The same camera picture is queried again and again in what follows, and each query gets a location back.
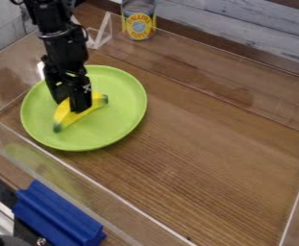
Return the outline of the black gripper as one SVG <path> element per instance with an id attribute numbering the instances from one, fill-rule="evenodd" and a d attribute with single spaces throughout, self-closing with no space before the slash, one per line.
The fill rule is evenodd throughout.
<path id="1" fill-rule="evenodd" d="M 91 83 L 84 68 L 88 35 L 83 26 L 73 22 L 41 22 L 39 39 L 45 47 L 41 62 L 51 97 L 60 104 L 69 95 L 71 111 L 80 113 L 92 104 Z M 68 92 L 63 84 L 67 81 Z"/>

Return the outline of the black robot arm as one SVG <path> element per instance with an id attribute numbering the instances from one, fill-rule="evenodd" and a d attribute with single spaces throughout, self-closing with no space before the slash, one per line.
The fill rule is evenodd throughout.
<path id="1" fill-rule="evenodd" d="M 69 111 L 80 113 L 92 105 L 91 83 L 85 76 L 88 59 L 83 26 L 72 20 L 72 11 L 63 0 L 9 0 L 24 4 L 32 23 L 39 28 L 37 37 L 47 53 L 44 63 L 45 82 L 56 104 L 69 100 Z"/>

